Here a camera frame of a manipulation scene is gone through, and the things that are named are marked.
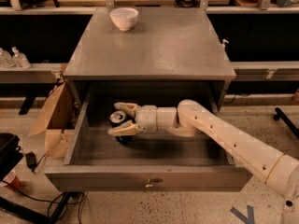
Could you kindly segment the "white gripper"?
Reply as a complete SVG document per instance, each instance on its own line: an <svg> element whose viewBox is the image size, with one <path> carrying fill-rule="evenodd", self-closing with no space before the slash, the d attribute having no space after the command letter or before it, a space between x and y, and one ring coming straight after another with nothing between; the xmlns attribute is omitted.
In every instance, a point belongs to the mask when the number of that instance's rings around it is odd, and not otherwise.
<svg viewBox="0 0 299 224"><path fill-rule="evenodd" d="M135 118L136 124L128 120L118 127L109 129L108 134L131 136L136 135L139 130L144 133L154 133L157 130L157 107L155 105L140 106L134 103L117 102L114 107Z"/></svg>

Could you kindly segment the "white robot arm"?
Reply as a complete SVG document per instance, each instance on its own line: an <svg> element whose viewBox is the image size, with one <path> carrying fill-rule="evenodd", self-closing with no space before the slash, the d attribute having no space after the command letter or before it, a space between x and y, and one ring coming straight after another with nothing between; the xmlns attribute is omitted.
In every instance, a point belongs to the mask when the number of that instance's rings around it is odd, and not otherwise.
<svg viewBox="0 0 299 224"><path fill-rule="evenodd" d="M116 103L114 107L125 115L111 121L108 133L115 137L158 131L185 137L205 133L284 198L281 224L299 224L299 160L239 130L193 100L183 100L176 107L132 103Z"/></svg>

